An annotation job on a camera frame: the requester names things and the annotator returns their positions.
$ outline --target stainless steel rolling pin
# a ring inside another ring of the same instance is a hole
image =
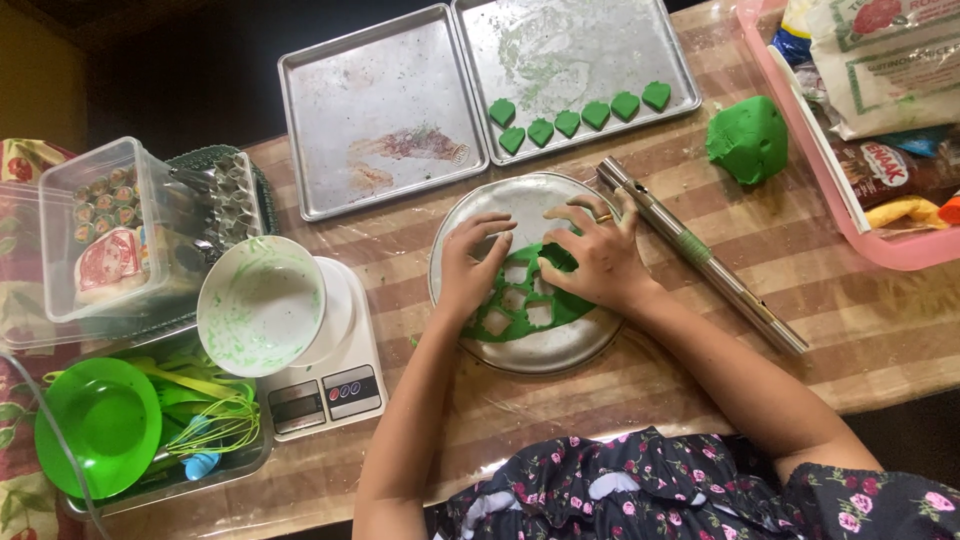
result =
[[[637,182],[614,158],[606,158],[597,167],[597,174],[612,188],[624,188],[636,201],[640,215],[666,238],[684,258],[700,270],[720,294],[736,306],[778,349],[790,355],[802,355],[808,345],[793,329],[750,292],[727,265],[713,255],[700,238],[690,232],[670,210]]]

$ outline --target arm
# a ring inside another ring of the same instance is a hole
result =
[[[490,292],[513,237],[499,236],[483,262],[470,252],[487,236],[515,227],[509,219],[504,213],[476,215],[444,239],[440,300],[367,448],[353,540],[426,538],[423,488],[443,424],[450,357],[464,323]]]
[[[774,460],[780,480],[811,461],[837,467],[880,470],[879,463],[819,396],[776,364],[673,300],[643,266],[636,250],[636,205],[617,189],[624,208],[619,225],[597,225],[610,211],[597,198],[578,197],[544,217],[570,220],[582,232],[555,230],[555,241],[580,267],[569,274],[541,258],[545,280],[595,304],[623,313],[647,330],[684,365],[738,430]]]

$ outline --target flour bag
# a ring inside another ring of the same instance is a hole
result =
[[[845,140],[960,122],[960,1],[817,0],[806,22]]]

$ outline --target wooden table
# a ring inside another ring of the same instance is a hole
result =
[[[594,176],[622,160],[811,346],[779,356],[645,225],[637,238],[654,277],[687,306],[763,352],[840,412],[874,409],[960,382],[960,261],[902,273],[873,266],[836,230],[806,162],[754,190],[708,163],[704,140],[718,108],[767,93],[742,40],[733,0],[674,13],[704,105],[695,113],[361,213],[300,219],[285,136],[248,149],[273,187],[281,229],[313,254],[349,265],[367,288],[388,390],[430,312],[427,256],[447,210],[494,180],[552,170]],[[431,474],[440,501],[543,439],[655,425],[668,435],[732,430],[691,377],[638,328],[600,357],[549,380],[496,373],[462,352],[444,438]],[[107,518],[114,538],[266,538],[350,519],[376,420],[279,443],[254,475]],[[97,537],[87,527],[90,538]]]

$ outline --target black floral dress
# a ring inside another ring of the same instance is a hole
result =
[[[654,428],[520,451],[451,498],[440,527],[464,540],[960,540],[960,492],[906,473],[805,463],[782,493],[738,473],[717,435]]]

